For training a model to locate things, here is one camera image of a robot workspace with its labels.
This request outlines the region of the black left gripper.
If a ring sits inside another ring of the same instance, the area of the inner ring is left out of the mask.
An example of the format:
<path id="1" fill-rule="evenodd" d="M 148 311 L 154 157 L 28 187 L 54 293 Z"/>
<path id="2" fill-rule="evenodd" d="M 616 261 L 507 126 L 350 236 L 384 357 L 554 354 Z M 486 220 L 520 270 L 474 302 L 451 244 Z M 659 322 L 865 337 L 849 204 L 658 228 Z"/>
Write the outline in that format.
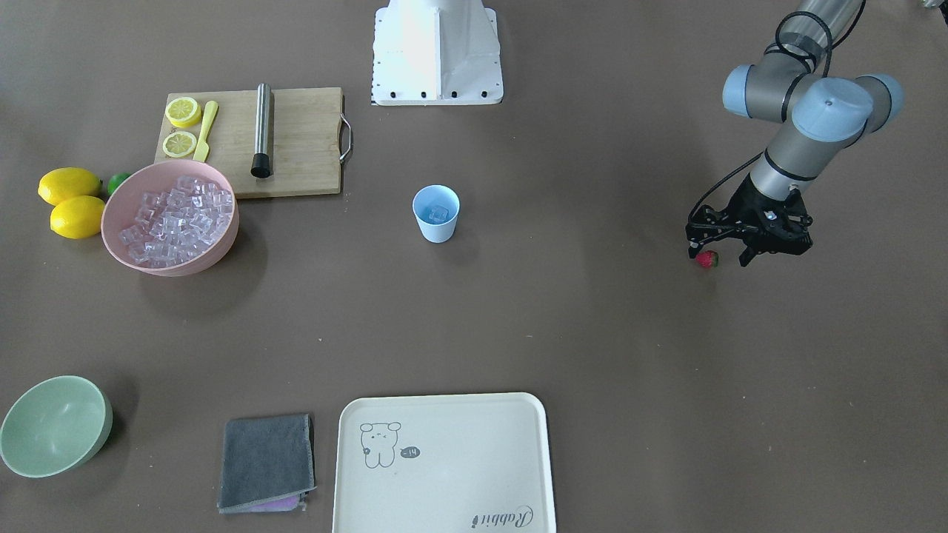
<path id="1" fill-rule="evenodd" d="M 688 255 L 697 258 L 710 242 L 737 238 L 744 242 L 739 254 L 739 266 L 747 267 L 756 256 L 764 253 L 801 255 L 812 246 L 808 215 L 799 192 L 783 201 L 759 192 L 747 176 L 722 210 L 704 204 L 692 212 L 687 223 L 690 240 Z"/>

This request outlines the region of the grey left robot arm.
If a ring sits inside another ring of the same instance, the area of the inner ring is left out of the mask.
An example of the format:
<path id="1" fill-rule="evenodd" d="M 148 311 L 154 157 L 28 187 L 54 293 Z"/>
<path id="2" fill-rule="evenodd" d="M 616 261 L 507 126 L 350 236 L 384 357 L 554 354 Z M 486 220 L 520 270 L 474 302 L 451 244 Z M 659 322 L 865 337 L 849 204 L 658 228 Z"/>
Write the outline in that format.
<path id="1" fill-rule="evenodd" d="M 724 209 L 698 200 L 685 236 L 696 259 L 710 243 L 735 238 L 747 266 L 756 256 L 801 255 L 812 246 L 803 193 L 844 148 L 895 119 L 904 89 L 891 76 L 830 75 L 832 54 L 860 19 L 863 1 L 803 1 L 786 15 L 757 64 L 726 78 L 732 114 L 779 124 L 762 150 L 735 169 L 741 184 Z"/>

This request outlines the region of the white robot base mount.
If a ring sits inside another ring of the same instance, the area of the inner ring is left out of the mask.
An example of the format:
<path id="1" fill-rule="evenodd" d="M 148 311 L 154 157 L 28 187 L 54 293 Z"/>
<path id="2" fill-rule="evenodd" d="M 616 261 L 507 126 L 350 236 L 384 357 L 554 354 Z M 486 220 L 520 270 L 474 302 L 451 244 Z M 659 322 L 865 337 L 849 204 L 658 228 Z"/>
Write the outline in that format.
<path id="1" fill-rule="evenodd" d="M 504 98 L 497 14 L 481 1 L 390 1 L 375 12 L 370 101 L 470 106 Z"/>

